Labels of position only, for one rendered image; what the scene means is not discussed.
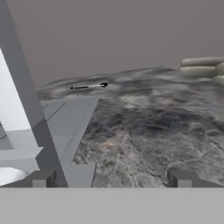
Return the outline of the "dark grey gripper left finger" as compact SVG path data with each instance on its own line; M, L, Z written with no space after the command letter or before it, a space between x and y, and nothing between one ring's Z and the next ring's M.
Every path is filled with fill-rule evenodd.
M34 171L26 178L18 180L4 187L35 187L35 188L47 188L57 186L57 172L55 170L47 171Z

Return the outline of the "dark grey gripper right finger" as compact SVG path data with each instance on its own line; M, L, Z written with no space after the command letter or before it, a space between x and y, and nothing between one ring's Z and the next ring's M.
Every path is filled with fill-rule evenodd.
M168 186L177 188L219 188L223 187L214 182L209 182L198 177L194 172L190 171L175 171L167 172Z

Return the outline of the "white rounded object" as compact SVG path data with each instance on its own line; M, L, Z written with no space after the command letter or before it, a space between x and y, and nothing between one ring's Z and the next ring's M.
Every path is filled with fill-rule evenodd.
M0 186L19 181L28 176L26 171L15 169L12 167L0 167Z

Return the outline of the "black and silver utensil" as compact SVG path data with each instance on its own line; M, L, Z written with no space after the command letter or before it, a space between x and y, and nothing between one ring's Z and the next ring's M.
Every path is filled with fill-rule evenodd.
M91 84L91 85L84 85L84 86L73 86L73 87L70 87L70 89L82 89L82 88L98 88L98 87L101 87L101 88L105 88L106 86L108 85L107 82L103 82L103 83L97 83L97 84Z

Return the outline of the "beige rounded stack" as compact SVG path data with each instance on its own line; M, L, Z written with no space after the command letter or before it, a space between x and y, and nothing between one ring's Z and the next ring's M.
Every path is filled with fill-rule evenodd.
M182 59L180 71L185 75L208 78L224 86L224 57Z

